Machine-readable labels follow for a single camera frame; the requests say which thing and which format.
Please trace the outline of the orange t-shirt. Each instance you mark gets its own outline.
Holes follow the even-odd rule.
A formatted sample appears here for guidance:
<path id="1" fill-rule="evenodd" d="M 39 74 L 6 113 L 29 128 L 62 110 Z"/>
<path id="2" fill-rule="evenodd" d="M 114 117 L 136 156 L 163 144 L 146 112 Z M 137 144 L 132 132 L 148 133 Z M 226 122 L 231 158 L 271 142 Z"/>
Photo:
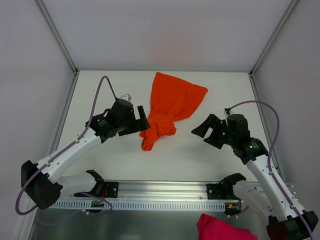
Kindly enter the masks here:
<path id="1" fill-rule="evenodd" d="M 152 83 L 147 118 L 150 128 L 139 134 L 142 137 L 142 150 L 151 151 L 159 138 L 175 135 L 175 122 L 192 116 L 207 92 L 204 86 L 157 72 Z"/>

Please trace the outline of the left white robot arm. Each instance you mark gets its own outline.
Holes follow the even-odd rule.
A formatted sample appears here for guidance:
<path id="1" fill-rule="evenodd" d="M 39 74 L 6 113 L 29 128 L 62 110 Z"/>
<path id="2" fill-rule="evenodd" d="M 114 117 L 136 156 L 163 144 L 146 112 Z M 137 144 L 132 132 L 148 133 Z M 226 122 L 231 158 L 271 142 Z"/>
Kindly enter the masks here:
<path id="1" fill-rule="evenodd" d="M 26 161 L 21 167 L 21 188 L 33 200 L 36 207 L 45 210 L 61 196 L 101 197 L 104 195 L 104 179 L 94 170 L 82 175 L 64 176 L 66 170 L 90 150 L 102 145 L 116 135 L 124 136 L 150 128 L 143 106 L 117 98 L 111 108 L 101 114 L 91 114 L 84 129 L 64 147 L 37 163 Z"/>

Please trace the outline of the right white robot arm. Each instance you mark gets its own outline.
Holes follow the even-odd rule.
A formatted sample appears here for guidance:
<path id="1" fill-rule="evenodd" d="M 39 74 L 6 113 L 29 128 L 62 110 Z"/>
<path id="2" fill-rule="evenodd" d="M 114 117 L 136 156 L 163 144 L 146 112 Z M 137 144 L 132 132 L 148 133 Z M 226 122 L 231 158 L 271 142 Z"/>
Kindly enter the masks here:
<path id="1" fill-rule="evenodd" d="M 224 120 L 210 114 L 192 130 L 204 142 L 221 149 L 224 145 L 251 171 L 262 188 L 260 193 L 241 173 L 226 176 L 208 190 L 208 197 L 221 195 L 225 199 L 239 199 L 266 220 L 266 231 L 271 240 L 312 239 L 319 219 L 314 211 L 307 211 L 280 178 L 268 160 L 264 144 L 251 137 L 248 121 L 242 114 L 228 114 Z"/>

